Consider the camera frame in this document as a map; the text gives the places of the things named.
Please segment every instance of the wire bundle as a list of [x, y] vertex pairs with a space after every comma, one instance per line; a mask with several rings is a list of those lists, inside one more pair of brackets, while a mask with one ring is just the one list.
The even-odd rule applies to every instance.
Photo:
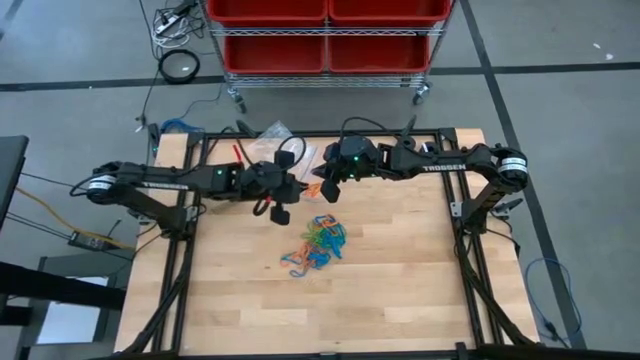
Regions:
[[[531, 292], [531, 288], [530, 288], [530, 285], [529, 285], [529, 273], [531, 272], [531, 269], [533, 268], [533, 266], [538, 264], [538, 263], [545, 263], [547, 265], [548, 264], [554, 264], [554, 265], [558, 266], [560, 269], [562, 269], [562, 271], [566, 274], [567, 292], [569, 293], [569, 301], [571, 301], [571, 305], [573, 306], [573, 308], [575, 310], [576, 317], [577, 317], [577, 320], [578, 320], [577, 328], [572, 333], [567, 334], [566, 337], [562, 337], [562, 336], [560, 336], [558, 334], [555, 325], [542, 312], [542, 310], [540, 309], [540, 306], [538, 306], [538, 303], [536, 302], [536, 300], [533, 297], [533, 294]], [[525, 285], [525, 289], [527, 290], [527, 294], [529, 295], [529, 299], [531, 300], [531, 304], [533, 305], [533, 308], [538, 313], [538, 315], [542, 318], [542, 322], [544, 324], [544, 327], [550, 333], [550, 334], [545, 334], [545, 333], [542, 333], [542, 332], [538, 332], [540, 334], [540, 336], [542, 336], [542, 337], [544, 337], [546, 339], [552, 340], [552, 341], [560, 341], [560, 343], [565, 348], [569, 348], [569, 345], [567, 344], [567, 341], [571, 341], [582, 330], [582, 314], [580, 313], [580, 310], [578, 309], [578, 305], [576, 304], [576, 301], [573, 298], [573, 290], [571, 288], [571, 273], [569, 273], [569, 269], [567, 269], [564, 265], [562, 265], [560, 262], [558, 262], [555, 259], [548, 259], [548, 258], [535, 259], [535, 260], [531, 261], [529, 263], [529, 265], [527, 265], [526, 270], [524, 271], [524, 285]]]
[[301, 271], [289, 271], [295, 278], [305, 276], [311, 268], [320, 270], [329, 264], [331, 252], [342, 259], [341, 248], [347, 241], [347, 231], [331, 214], [316, 216], [307, 225], [307, 230], [301, 236], [305, 242], [300, 249], [280, 258], [282, 266], [292, 263], [301, 267]]

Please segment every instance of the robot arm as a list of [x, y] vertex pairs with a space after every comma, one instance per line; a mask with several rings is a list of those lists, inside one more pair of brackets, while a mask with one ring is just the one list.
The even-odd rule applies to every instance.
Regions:
[[198, 192], [213, 200], [256, 201], [254, 215], [262, 215], [271, 201], [271, 220], [289, 223], [283, 204], [300, 200], [307, 184], [287, 173], [294, 154], [277, 151], [274, 162], [258, 162], [245, 169], [241, 163], [196, 165], [189, 170], [151, 167], [128, 162], [111, 162], [94, 169], [89, 180], [87, 198], [100, 205], [122, 205], [133, 212], [157, 221], [169, 237], [185, 239], [197, 216], [197, 210], [167, 206], [139, 191], [139, 188]]
[[377, 147], [366, 137], [348, 136], [326, 148], [326, 163], [313, 173], [324, 179], [321, 191], [327, 201], [336, 202], [338, 184], [344, 181], [371, 177], [400, 181], [425, 173], [477, 172], [487, 179], [487, 186], [475, 199], [452, 204], [464, 229], [477, 233], [486, 231], [487, 213], [505, 195], [521, 191], [528, 183], [527, 158], [515, 149], [484, 144], [449, 151], [438, 151], [428, 143], [420, 151], [414, 147], [415, 141], [408, 136], [398, 137], [394, 146]]

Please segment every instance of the power strip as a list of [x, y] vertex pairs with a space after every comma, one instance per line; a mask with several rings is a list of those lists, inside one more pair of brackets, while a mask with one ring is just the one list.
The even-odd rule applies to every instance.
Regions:
[[167, 20], [166, 24], [162, 24], [160, 26], [158, 26], [155, 30], [156, 35], [162, 35], [163, 32], [167, 31], [170, 27], [172, 27], [175, 23], [177, 23], [178, 21], [180, 21], [180, 19], [182, 19], [183, 16], [178, 16], [178, 15], [171, 15], [171, 17], [169, 18], [169, 20]]

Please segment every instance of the blue cable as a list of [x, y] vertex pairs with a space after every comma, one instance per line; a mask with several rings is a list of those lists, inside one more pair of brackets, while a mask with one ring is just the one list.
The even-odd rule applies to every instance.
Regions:
[[[532, 262], [529, 263], [529, 265], [527, 265], [526, 270], [524, 271], [524, 286], [527, 290], [527, 294], [529, 295], [529, 299], [531, 299], [531, 303], [533, 304], [534, 309], [536, 310], [536, 312], [538, 313], [538, 315], [540, 315], [540, 317], [542, 318], [542, 321], [545, 323], [545, 326], [547, 326], [547, 324], [553, 324], [551, 321], [549, 321], [549, 319], [547, 319], [546, 316], [544, 316], [544, 313], [542, 313], [542, 310], [540, 310], [540, 307], [538, 306], [538, 303], [536, 303], [536, 300], [533, 298], [533, 294], [531, 293], [531, 290], [529, 289], [529, 271], [531, 270], [531, 267], [539, 262], [550, 262], [552, 264], [556, 264], [560, 267], [560, 269], [562, 269], [562, 271], [564, 271], [567, 274], [567, 290], [569, 292], [569, 300], [571, 301], [571, 305], [573, 306], [573, 308], [575, 309], [576, 312], [576, 316], [578, 317], [578, 327], [576, 328], [576, 330], [571, 333], [571, 334], [567, 334], [566, 338], [560, 337], [558, 335], [558, 337], [563, 340], [563, 341], [571, 341], [571, 339], [573, 337], [575, 337], [576, 335], [578, 335], [578, 333], [580, 332], [580, 330], [582, 329], [582, 314], [580, 314], [580, 309], [578, 309], [578, 305], [576, 305], [576, 301], [573, 298], [573, 291], [571, 290], [571, 274], [569, 273], [569, 270], [562, 265], [560, 262], [558, 262], [557, 260], [554, 259], [549, 259], [549, 258], [538, 258], [533, 260]], [[556, 341], [556, 338], [554, 338], [552, 335], [547, 335], [545, 333], [542, 332], [538, 332], [540, 334], [540, 336], [547, 338], [549, 340], [552, 341]]]
[[178, 130], [179, 132], [183, 132], [183, 133], [204, 132], [203, 128], [197, 127], [197, 126], [191, 126], [178, 118], [169, 119], [163, 122], [162, 125], [160, 126], [160, 133], [162, 134], [166, 134], [168, 132], [171, 132], [172, 130]]

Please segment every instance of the wooden work surface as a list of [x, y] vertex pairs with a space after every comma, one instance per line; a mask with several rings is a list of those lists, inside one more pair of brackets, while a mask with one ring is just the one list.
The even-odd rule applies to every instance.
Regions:
[[[458, 138], [460, 146], [484, 142], [477, 129], [459, 129]], [[324, 147], [333, 141], [307, 139], [318, 149], [314, 164], [322, 162]], [[232, 144], [221, 140], [209, 163], [235, 161]], [[181, 167], [185, 147], [186, 135], [164, 135], [156, 165]], [[310, 177], [304, 180], [319, 180]], [[472, 196], [486, 183], [474, 173], [468, 179]], [[182, 355], [448, 350], [459, 341], [474, 347], [442, 177], [366, 179], [341, 189], [336, 204], [287, 206], [291, 224], [285, 227], [271, 223], [268, 213], [254, 217], [254, 203], [203, 201], [208, 211], [198, 224]], [[176, 201], [171, 191], [154, 190], [152, 196], [166, 204]], [[344, 258], [292, 278], [280, 257], [297, 250], [307, 222], [326, 213], [347, 229]], [[495, 219], [487, 226], [508, 233]], [[138, 247], [155, 235], [142, 237]], [[490, 233], [482, 243], [496, 300], [525, 335], [537, 339], [512, 243]], [[136, 256], [116, 350], [133, 341], [158, 305], [167, 249], [168, 241], [158, 239]], [[490, 340], [483, 306], [480, 311]]]

